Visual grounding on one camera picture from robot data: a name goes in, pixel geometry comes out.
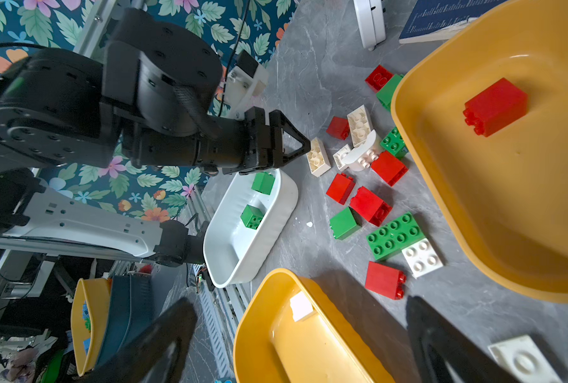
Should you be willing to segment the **dark blue book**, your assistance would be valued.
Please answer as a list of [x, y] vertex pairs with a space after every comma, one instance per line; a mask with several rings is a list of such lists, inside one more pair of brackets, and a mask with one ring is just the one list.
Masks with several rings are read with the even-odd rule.
[[446, 41], [504, 0], [417, 1], [400, 44]]

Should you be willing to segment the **white curved lego piece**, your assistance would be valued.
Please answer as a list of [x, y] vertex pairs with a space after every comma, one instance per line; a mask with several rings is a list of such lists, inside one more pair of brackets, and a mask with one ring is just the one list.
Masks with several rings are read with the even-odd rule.
[[384, 149], [381, 147], [381, 138], [373, 130], [368, 134], [365, 142], [351, 150], [342, 160], [346, 168], [353, 172], [362, 172], [369, 169], [371, 164], [379, 158]]

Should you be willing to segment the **white plastic bin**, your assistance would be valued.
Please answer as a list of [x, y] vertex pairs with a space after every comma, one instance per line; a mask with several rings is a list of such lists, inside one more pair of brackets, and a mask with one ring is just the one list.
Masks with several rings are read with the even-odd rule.
[[203, 253], [213, 284], [224, 288], [258, 274], [298, 202], [298, 186], [279, 169], [267, 172], [269, 194], [253, 188], [261, 173], [234, 176], [204, 237]]

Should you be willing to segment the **red lego brick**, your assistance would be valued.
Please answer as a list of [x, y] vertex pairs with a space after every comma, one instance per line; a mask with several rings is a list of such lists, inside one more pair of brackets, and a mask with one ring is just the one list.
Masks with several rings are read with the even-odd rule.
[[349, 206], [376, 227], [382, 225], [392, 210], [390, 205], [366, 187], [357, 189], [357, 193], [351, 199]]
[[528, 95], [506, 78], [501, 78], [464, 106], [465, 123], [477, 136], [489, 137], [526, 115]]
[[368, 263], [365, 288], [391, 300], [405, 296], [404, 285], [407, 277], [403, 271], [376, 262]]
[[370, 75], [365, 78], [365, 84], [375, 94], [379, 92], [391, 79], [393, 74], [386, 70], [382, 65], [378, 65]]

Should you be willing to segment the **white square lego brick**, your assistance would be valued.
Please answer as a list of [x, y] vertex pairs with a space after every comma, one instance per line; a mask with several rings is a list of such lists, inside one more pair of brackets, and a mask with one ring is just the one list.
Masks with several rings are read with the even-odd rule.
[[443, 262], [428, 239], [405, 247], [402, 254], [415, 279], [442, 268]]

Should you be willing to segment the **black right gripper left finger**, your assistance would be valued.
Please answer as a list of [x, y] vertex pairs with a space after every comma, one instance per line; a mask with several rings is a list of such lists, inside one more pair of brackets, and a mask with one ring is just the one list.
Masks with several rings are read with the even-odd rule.
[[198, 316], [181, 298], [81, 382], [179, 382]]

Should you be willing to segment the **white flat lego plate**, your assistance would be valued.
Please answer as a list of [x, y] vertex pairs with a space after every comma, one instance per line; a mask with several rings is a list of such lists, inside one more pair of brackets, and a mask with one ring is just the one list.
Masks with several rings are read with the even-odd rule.
[[488, 350], [497, 364], [520, 382], [563, 382], [529, 335], [494, 343]]

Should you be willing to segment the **near yellow plastic bin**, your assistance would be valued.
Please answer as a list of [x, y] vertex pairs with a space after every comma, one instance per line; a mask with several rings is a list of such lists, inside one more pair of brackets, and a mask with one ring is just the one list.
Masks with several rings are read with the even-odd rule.
[[[316, 313], [295, 322], [304, 291]], [[234, 339], [238, 382], [391, 382], [391, 374], [312, 279], [285, 268], [262, 281]]]

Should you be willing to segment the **far yellow plastic bin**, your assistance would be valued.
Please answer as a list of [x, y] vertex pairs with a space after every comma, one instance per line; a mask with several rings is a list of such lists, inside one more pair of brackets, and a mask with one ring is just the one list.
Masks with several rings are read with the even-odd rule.
[[[481, 137], [467, 101], [505, 78], [525, 116]], [[422, 60], [392, 117], [459, 245], [509, 290], [568, 303], [568, 1], [508, 1]]]

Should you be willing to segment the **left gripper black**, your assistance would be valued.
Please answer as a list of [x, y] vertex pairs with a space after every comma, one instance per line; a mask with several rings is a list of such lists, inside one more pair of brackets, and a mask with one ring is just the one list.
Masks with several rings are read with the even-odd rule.
[[269, 167], [269, 127], [272, 129], [274, 169], [306, 155], [310, 140], [299, 132], [280, 110], [266, 113], [251, 108], [245, 119], [236, 121], [211, 116], [222, 129], [216, 139], [199, 132], [188, 137], [173, 137], [152, 129], [136, 128], [130, 135], [130, 158], [137, 166], [192, 166], [212, 174], [250, 173]]

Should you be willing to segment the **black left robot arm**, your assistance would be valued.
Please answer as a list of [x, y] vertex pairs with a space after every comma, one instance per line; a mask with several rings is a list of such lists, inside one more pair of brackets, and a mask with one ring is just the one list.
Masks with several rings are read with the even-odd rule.
[[175, 220], [143, 222], [81, 204], [34, 170], [105, 169], [122, 148], [135, 167], [247, 175], [308, 153], [309, 139], [281, 111], [211, 116], [222, 75], [202, 38], [137, 8], [125, 10], [103, 62], [35, 46], [0, 75], [0, 247], [60, 241], [168, 266], [202, 263], [204, 229], [191, 235]]

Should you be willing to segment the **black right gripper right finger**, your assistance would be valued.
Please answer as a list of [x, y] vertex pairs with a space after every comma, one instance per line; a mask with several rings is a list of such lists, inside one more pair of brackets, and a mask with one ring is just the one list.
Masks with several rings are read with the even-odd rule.
[[408, 337], [423, 382], [515, 382], [423, 298], [406, 303]]

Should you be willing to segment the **large green lego plate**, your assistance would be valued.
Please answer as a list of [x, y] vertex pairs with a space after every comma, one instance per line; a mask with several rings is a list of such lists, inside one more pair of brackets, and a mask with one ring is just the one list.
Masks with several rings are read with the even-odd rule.
[[376, 262], [390, 258], [424, 238], [425, 234], [411, 212], [395, 218], [366, 237]]

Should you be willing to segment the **cream long lego brick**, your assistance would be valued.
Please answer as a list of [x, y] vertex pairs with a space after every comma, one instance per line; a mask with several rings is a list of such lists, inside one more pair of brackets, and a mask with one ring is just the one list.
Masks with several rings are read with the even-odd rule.
[[310, 172], [315, 177], [324, 175], [331, 169], [328, 155], [325, 151], [323, 142], [315, 137], [310, 142], [310, 151], [306, 154]]

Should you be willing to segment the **small white lego brick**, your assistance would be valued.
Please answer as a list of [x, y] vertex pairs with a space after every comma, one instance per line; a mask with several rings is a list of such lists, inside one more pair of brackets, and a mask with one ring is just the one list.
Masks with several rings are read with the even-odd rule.
[[316, 313], [314, 305], [304, 291], [299, 291], [290, 299], [290, 308], [295, 322], [303, 321]]

